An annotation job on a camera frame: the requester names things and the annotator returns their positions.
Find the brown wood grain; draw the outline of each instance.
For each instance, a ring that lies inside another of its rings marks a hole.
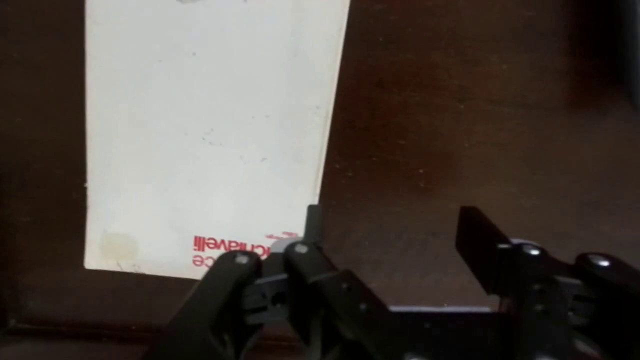
[[[82,0],[0,1],[5,297],[23,323],[153,331],[193,281],[82,265],[83,16]],[[390,304],[490,305],[453,247],[473,204],[562,259],[640,266],[640,119],[611,28],[606,1],[353,0],[321,196],[329,255]]]

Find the white book cover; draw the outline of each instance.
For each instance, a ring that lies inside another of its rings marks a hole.
[[[316,203],[349,0],[87,0],[89,269],[199,279]]]

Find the dark wooden surface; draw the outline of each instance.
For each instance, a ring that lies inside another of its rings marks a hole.
[[[607,7],[353,0],[321,196],[335,262],[390,304],[490,305],[453,247],[458,207],[474,204],[562,259],[602,250],[640,266],[640,119]],[[3,287],[24,323],[153,330],[193,281],[82,266],[83,11],[0,1]],[[105,347],[65,359],[139,350]]]

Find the wooden table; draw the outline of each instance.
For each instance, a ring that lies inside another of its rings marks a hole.
[[[353,0],[321,196],[336,264],[389,304],[492,305],[453,247],[475,204],[561,259],[640,266],[640,119],[606,3]],[[194,284],[83,268],[83,16],[0,4],[3,288],[39,328],[0,357],[135,359]]]

